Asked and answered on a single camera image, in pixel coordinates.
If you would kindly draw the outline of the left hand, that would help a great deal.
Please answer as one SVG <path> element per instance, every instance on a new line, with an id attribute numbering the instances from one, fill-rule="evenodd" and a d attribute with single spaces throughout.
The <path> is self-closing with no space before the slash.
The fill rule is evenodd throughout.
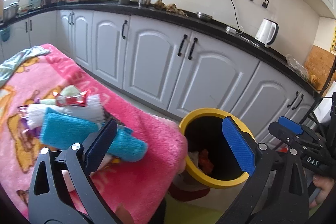
<path id="1" fill-rule="evenodd" d="M 115 210 L 115 214 L 120 219 L 123 224 L 134 224 L 133 217 L 131 214 L 126 210 L 123 204 L 119 204 Z"/>

